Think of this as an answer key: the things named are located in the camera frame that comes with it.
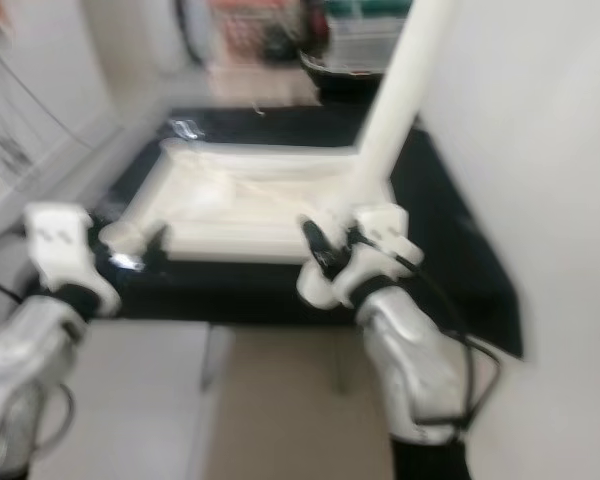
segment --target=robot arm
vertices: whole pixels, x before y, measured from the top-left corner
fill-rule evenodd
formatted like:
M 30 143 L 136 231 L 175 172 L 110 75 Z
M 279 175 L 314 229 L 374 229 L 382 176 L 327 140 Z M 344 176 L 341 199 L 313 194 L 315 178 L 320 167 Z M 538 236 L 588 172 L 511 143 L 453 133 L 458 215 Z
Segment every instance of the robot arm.
M 29 297 L 0 331 L 0 480 L 27 478 L 47 395 L 73 366 L 89 319 L 120 304 L 94 267 L 84 210 L 37 205 L 27 218 L 30 254 L 47 290 Z M 422 260 L 406 239 L 406 212 L 361 208 L 355 220 L 346 238 L 305 222 L 313 260 L 303 266 L 298 291 L 318 308 L 356 310 L 384 393 L 396 480 L 469 479 L 454 420 L 466 413 L 462 346 L 396 283 L 409 274 L 398 259 Z
M 328 223 L 304 223 L 313 260 L 303 266 L 298 292 L 317 308 L 341 303 L 356 311 L 384 394 L 395 478 L 469 479 L 462 428 L 473 390 L 471 352 L 397 284 L 423 258 L 406 238 L 406 212 L 363 207 L 354 221 L 345 238 Z
M 76 359 L 88 322 L 120 300 L 94 267 L 86 212 L 38 204 L 27 212 L 30 256 L 46 290 L 29 298 L 0 329 L 0 480 L 24 480 L 49 393 Z

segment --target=white wall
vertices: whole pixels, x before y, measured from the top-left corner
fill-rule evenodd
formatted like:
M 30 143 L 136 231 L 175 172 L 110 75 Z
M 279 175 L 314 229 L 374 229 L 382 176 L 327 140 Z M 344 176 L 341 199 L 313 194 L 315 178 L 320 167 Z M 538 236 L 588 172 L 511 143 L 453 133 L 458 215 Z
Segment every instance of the white wall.
M 62 123 L 90 147 L 97 147 L 117 122 L 78 0 L 7 0 L 5 5 L 11 32 L 0 40 L 1 56 Z M 39 173 L 74 165 L 89 152 L 1 66 L 0 113 L 37 163 Z M 25 191 L 24 196 L 35 194 L 36 182 L 30 186 L 31 191 Z M 0 178 L 0 198 L 9 191 L 9 185 Z
M 427 126 L 517 283 L 528 362 L 476 480 L 600 480 L 600 0 L 462 0 Z
M 172 0 L 139 2 L 147 19 L 149 51 L 155 67 L 161 73 L 175 73 L 187 64 L 187 54 L 178 36 Z
M 103 73 L 114 90 L 153 81 L 156 68 L 138 0 L 81 0 Z

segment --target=black cable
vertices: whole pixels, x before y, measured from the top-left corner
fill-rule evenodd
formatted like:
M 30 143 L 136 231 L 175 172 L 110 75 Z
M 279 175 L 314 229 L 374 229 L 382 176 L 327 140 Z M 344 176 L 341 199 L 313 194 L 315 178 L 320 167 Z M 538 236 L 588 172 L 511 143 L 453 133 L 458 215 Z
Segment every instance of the black cable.
M 2 58 L 0 55 L 0 65 L 5 69 L 9 75 L 22 87 L 22 89 L 27 92 L 27 94 L 31 97 L 31 99 L 38 104 L 38 106 L 47 114 L 49 117 L 62 129 L 64 130 L 71 138 L 73 138 L 76 142 L 82 145 L 89 150 L 92 149 L 91 145 L 82 140 L 78 135 L 76 135 L 67 125 L 65 125 L 62 120 L 60 120 L 57 116 L 51 112 L 46 105 L 42 103 L 42 101 L 31 91 L 31 89 L 18 77 L 16 72 L 9 66 L 9 64 Z
M 18 295 L 17 293 L 9 290 L 8 288 L 4 287 L 1 284 L 0 284 L 0 293 L 2 293 L 5 296 L 9 297 L 11 300 L 13 300 L 14 302 L 16 302 L 17 304 L 21 304 L 24 301 L 24 299 L 20 295 Z
M 453 301 L 449 298 L 449 296 L 442 289 L 442 287 L 440 287 L 440 285 L 438 285 L 438 283 L 435 280 L 433 280 L 433 278 L 431 278 L 426 272 L 423 272 L 420 267 L 411 263 L 406 258 L 396 257 L 396 260 L 401 265 L 405 266 L 410 272 L 420 277 L 425 282 L 425 284 L 433 291 L 433 293 L 435 293 L 438 296 L 438 298 L 442 301 L 445 308 L 447 309 L 449 316 L 458 328 L 458 332 L 443 333 L 447 334 L 448 336 L 454 337 L 464 347 L 465 362 L 467 368 L 467 389 L 465 391 L 464 415 L 461 419 L 459 419 L 459 421 L 452 422 L 456 425 L 454 437 L 455 439 L 459 439 L 463 433 L 466 433 L 469 430 L 473 423 L 473 420 L 476 418 L 478 413 L 480 413 L 480 410 L 482 409 L 482 407 L 490 397 L 491 393 L 493 392 L 493 389 L 495 388 L 496 384 L 500 380 L 502 364 L 500 363 L 500 360 L 498 359 L 498 357 L 496 357 L 496 355 L 494 355 L 488 349 L 482 347 L 481 345 L 468 338 L 469 329 L 467 327 L 467 324 L 456 309 Z M 494 375 L 494 378 L 489 383 L 489 385 L 487 386 L 482 396 L 476 402 L 475 405 L 473 404 L 473 396 L 475 392 L 476 383 L 473 350 L 478 350 L 487 355 L 494 362 L 494 365 L 496 367 L 496 373 Z M 439 423 L 440 422 L 437 421 L 427 422 L 427 424 L 429 425 Z
M 58 389 L 62 392 L 65 402 L 67 404 L 67 414 L 65 415 L 64 421 L 62 425 L 58 428 L 58 430 L 51 435 L 47 440 L 36 445 L 35 456 L 40 457 L 49 454 L 54 448 L 56 448 L 60 442 L 64 439 L 64 437 L 69 433 L 69 429 L 71 425 L 73 425 L 73 421 L 76 417 L 76 399 L 69 387 L 65 384 L 61 383 L 58 385 Z
M 445 335 L 455 338 L 456 340 L 460 340 L 460 337 L 457 334 L 457 332 L 444 332 L 444 333 L 445 333 Z M 493 374 L 493 378 L 491 379 L 491 381 L 485 388 L 484 392 L 482 393 L 482 395 L 480 396 L 478 401 L 471 408 L 469 417 L 466 419 L 466 424 L 467 424 L 466 429 L 469 430 L 469 428 L 471 428 L 471 425 L 473 424 L 473 421 L 477 418 L 477 416 L 482 411 L 482 407 L 484 407 L 484 405 L 487 403 L 487 401 L 491 397 L 491 394 L 493 393 L 496 385 L 500 382 L 500 377 L 502 375 L 502 362 L 492 351 L 490 351 L 488 348 L 483 347 L 479 343 L 474 342 L 470 338 L 467 339 L 467 343 L 474 350 L 477 350 L 477 351 L 485 354 L 487 357 L 489 357 L 495 367 L 495 372 Z
M 33 133 L 33 135 L 36 137 L 36 139 L 38 140 L 38 142 L 40 143 L 40 145 L 44 145 L 45 142 L 44 142 L 44 140 L 42 138 L 42 135 L 40 135 L 40 133 L 33 126 L 33 124 L 29 121 L 29 119 L 27 118 L 27 116 L 14 103 L 14 101 L 13 101 L 13 95 L 11 93 L 11 89 L 9 88 L 8 79 L 4 75 L 4 73 L 8 73 L 8 72 L 6 72 L 4 69 L 2 69 L 2 70 L 3 70 L 2 75 L 0 75 L 1 76 L 0 88 L 3 90 L 1 92 L 2 93 L 2 97 L 9 104 L 9 108 L 11 109 L 11 111 L 13 113 L 15 113 L 18 116 L 18 119 L 25 125 L 25 127 L 27 127 L 31 133 Z M 14 125 L 13 116 L 11 116 L 9 125 L 13 128 L 13 125 Z
M 189 0 L 174 0 L 173 7 L 175 10 L 176 21 L 178 23 L 178 31 L 180 32 L 180 38 L 184 45 L 187 55 L 194 65 L 203 65 L 200 55 L 193 48 L 191 43 L 191 32 L 189 31 L 189 15 L 187 9 L 187 2 Z

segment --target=wire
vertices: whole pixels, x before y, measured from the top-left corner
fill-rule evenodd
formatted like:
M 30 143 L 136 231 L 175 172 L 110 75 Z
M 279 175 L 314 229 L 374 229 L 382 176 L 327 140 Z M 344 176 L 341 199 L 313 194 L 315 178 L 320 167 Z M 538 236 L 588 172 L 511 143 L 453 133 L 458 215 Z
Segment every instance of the wire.
M 458 312 L 453 301 L 449 298 L 449 296 L 444 291 L 444 289 L 442 289 L 442 287 L 440 287 L 440 285 L 438 285 L 438 283 L 433 278 L 431 278 L 427 273 L 423 272 L 420 267 L 411 263 L 409 260 L 407 260 L 404 257 L 398 256 L 398 257 L 396 257 L 396 260 L 401 265 L 405 266 L 413 274 L 420 277 L 425 282 L 425 284 L 433 291 L 433 293 L 435 293 L 438 296 L 438 298 L 442 301 L 445 308 L 447 309 L 449 316 L 451 317 L 453 322 L 456 324 L 456 327 L 458 328 L 457 332 L 452 332 L 452 331 L 443 332 L 443 333 L 447 334 L 448 336 L 455 338 L 463 345 L 464 355 L 465 355 L 465 363 L 466 363 L 466 368 L 467 368 L 467 389 L 465 391 L 465 399 L 464 399 L 464 415 L 461 419 L 459 419 L 459 421 L 455 421 L 455 422 L 453 421 L 453 419 L 451 419 L 451 420 L 444 419 L 443 420 L 446 423 L 451 421 L 451 423 L 455 424 L 456 431 L 454 433 L 454 439 L 457 440 L 463 434 L 466 434 L 468 432 L 468 430 L 471 427 L 476 416 L 480 413 L 482 407 L 484 406 L 486 401 L 491 396 L 493 389 L 495 388 L 496 384 L 500 380 L 502 364 L 500 362 L 500 359 L 498 359 L 498 357 L 493 352 L 489 351 L 485 347 L 477 344 L 476 342 L 474 342 L 473 340 L 468 338 L 467 324 L 465 323 L 464 319 Z M 495 368 L 496 368 L 496 372 L 495 372 L 493 379 L 491 380 L 491 382 L 489 383 L 489 385 L 483 392 L 482 396 L 475 403 L 475 405 L 473 404 L 473 397 L 474 397 L 474 393 L 475 393 L 475 383 L 476 383 L 475 376 L 476 376 L 476 374 L 475 374 L 475 361 L 474 361 L 474 357 L 473 357 L 473 350 L 478 350 L 478 351 L 484 353 L 485 355 L 487 355 L 493 361 Z M 428 424 L 428 425 L 440 424 L 440 423 L 441 423 L 441 421 L 436 421 L 436 420 L 434 420 L 432 422 L 426 422 L 426 424 Z
M 73 138 L 76 142 L 82 145 L 85 148 L 91 150 L 93 147 L 89 145 L 87 142 L 82 140 L 78 135 L 76 135 L 66 124 L 64 124 L 56 115 L 47 108 L 44 103 L 36 96 L 35 93 L 18 77 L 16 72 L 9 66 L 9 64 L 2 58 L 0 55 L 0 64 L 6 70 L 9 75 L 22 87 L 22 89 L 27 92 L 27 94 L 31 97 L 31 99 L 38 104 L 38 106 L 47 114 L 49 117 L 62 129 L 64 130 L 71 138 Z
M 73 421 L 76 417 L 76 400 L 73 392 L 63 383 L 58 385 L 58 389 L 64 395 L 67 404 L 67 414 L 65 415 L 62 425 L 60 425 L 60 428 L 58 428 L 58 431 L 51 435 L 51 437 L 49 437 L 47 440 L 36 446 L 35 455 L 37 457 L 49 454 L 58 446 L 67 433 L 69 433 L 69 429 L 71 428 L 71 425 L 73 425 Z
M 15 180 L 6 178 L 5 173 Z M 38 170 L 22 145 L 9 134 L 0 137 L 0 177 L 5 184 L 22 193 L 27 187 L 25 181 L 37 175 Z
M 3 286 L 0 284 L 0 293 L 4 294 L 5 296 L 9 297 L 11 300 L 13 300 L 14 302 L 16 302 L 17 304 L 21 304 L 24 299 L 18 295 L 17 293 L 13 292 L 12 290 L 9 290 L 7 287 Z
M 13 114 L 15 113 L 17 115 L 18 119 L 24 124 L 24 126 L 27 127 L 29 129 L 29 131 L 36 137 L 36 139 L 38 140 L 40 145 L 45 145 L 42 135 L 40 135 L 40 133 L 35 129 L 35 127 L 29 121 L 27 116 L 23 114 L 23 112 L 18 108 L 18 106 L 13 101 L 13 94 L 11 93 L 11 88 L 10 88 L 11 85 L 9 84 L 9 79 L 5 75 L 5 73 L 8 73 L 8 72 L 4 68 L 1 68 L 0 70 L 1 70 L 0 88 L 2 89 L 2 97 L 8 103 L 9 108 L 11 109 L 11 113 L 12 113 L 11 118 L 9 119 L 10 120 L 9 125 L 11 125 L 12 127 L 13 127 L 13 125 L 15 125 L 15 120 L 13 118 L 14 117 Z
M 449 337 L 460 340 L 460 337 L 457 332 L 447 331 L 444 333 L 445 333 L 445 335 L 448 335 Z M 502 362 L 491 350 L 483 347 L 479 343 L 474 342 L 470 338 L 467 339 L 467 343 L 474 350 L 477 350 L 477 351 L 485 354 L 487 357 L 489 357 L 495 367 L 495 372 L 493 374 L 493 378 L 491 379 L 491 381 L 485 388 L 484 392 L 482 393 L 482 395 L 480 396 L 478 401 L 473 405 L 471 412 L 469 414 L 469 417 L 466 419 L 466 423 L 467 423 L 466 429 L 468 430 L 469 428 L 471 428 L 473 421 L 478 417 L 478 415 L 482 411 L 482 408 L 484 407 L 484 405 L 487 403 L 487 401 L 491 397 L 491 394 L 495 390 L 496 385 L 500 382 L 500 378 L 502 376 Z

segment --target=gray floor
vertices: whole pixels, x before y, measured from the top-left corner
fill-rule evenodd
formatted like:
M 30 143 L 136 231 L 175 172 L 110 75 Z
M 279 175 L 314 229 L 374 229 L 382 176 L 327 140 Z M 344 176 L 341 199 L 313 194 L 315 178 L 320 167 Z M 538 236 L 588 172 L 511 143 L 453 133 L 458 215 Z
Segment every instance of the gray floor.
M 199 381 L 207 327 L 181 322 L 95 322 L 68 385 L 73 428 L 35 463 L 34 480 L 193 480 L 199 478 Z M 47 435 L 61 422 L 59 397 Z
M 235 331 L 205 480 L 388 480 L 382 398 L 359 332 Z

